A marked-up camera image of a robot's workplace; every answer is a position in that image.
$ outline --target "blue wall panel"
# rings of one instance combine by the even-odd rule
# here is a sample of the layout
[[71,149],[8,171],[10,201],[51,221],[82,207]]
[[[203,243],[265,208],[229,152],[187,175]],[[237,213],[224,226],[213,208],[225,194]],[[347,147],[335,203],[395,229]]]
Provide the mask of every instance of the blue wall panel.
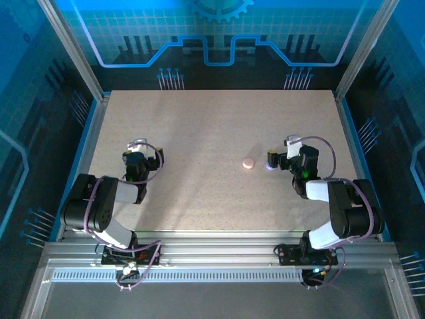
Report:
[[[425,255],[424,19],[423,1],[401,0],[347,93],[391,237],[401,255],[418,251],[421,258]],[[360,130],[368,119],[370,138]],[[424,299],[417,301],[423,311]]]
[[0,60],[0,318],[18,318],[92,97],[35,0],[0,0]]
[[336,88],[380,4],[59,1],[105,90],[180,89],[157,81],[167,67],[190,89]]

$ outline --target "speckled table surface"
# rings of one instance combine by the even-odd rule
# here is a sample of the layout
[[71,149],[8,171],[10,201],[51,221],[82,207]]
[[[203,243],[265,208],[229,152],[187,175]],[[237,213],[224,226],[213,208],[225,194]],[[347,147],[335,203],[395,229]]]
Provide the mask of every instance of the speckled table surface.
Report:
[[[331,91],[113,91],[90,173],[121,177],[128,142],[162,147],[165,165],[141,205],[116,203],[124,226],[142,230],[305,230],[329,220],[328,205],[299,198],[288,171],[268,171],[267,150],[286,136],[316,135],[337,154],[335,176],[355,170]],[[319,175],[332,156],[319,141]],[[250,156],[253,169],[242,167]]]

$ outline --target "pink round object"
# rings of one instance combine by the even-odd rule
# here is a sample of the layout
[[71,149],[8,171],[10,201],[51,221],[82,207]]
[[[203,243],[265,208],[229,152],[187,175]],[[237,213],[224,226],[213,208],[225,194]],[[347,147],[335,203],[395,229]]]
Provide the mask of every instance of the pink round object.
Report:
[[242,166],[246,169],[252,169],[254,167],[255,161],[252,158],[245,158],[242,162]]

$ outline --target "ventilation grille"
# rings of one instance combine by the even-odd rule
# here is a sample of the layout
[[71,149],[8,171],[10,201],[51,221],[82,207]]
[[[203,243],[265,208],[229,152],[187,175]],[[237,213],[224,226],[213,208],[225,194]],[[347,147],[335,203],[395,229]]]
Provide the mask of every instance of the ventilation grille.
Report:
[[[52,281],[56,282],[111,282],[117,277],[114,269],[56,269]],[[134,282],[139,275],[125,279]],[[298,269],[220,269],[178,270],[153,269],[147,274],[146,282],[301,282]]]
[[55,269],[52,281],[56,282],[111,282],[115,269]]

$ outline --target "black bracket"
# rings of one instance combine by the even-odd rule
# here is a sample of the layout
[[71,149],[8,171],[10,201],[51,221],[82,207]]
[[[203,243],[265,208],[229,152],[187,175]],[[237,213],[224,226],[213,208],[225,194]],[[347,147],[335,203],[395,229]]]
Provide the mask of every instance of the black bracket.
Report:
[[332,266],[338,265],[337,255],[329,249],[313,249],[309,242],[309,231],[303,234],[299,245],[280,244],[274,247],[280,266]]
[[[138,247],[142,247],[146,245],[148,244],[138,244],[137,237],[135,236],[135,233],[133,233],[130,247],[138,248]],[[136,253],[123,253],[121,251],[116,251],[116,250],[113,250],[113,248],[105,246],[103,254],[102,254],[101,265],[126,266],[130,261],[135,261],[137,265],[148,265],[153,257],[153,254],[156,251],[156,248],[157,248],[157,245],[153,245],[152,247],[144,251],[138,251]],[[155,265],[155,266],[159,265],[160,256],[161,256],[161,248],[159,248],[157,252],[157,256],[155,256],[152,265]]]

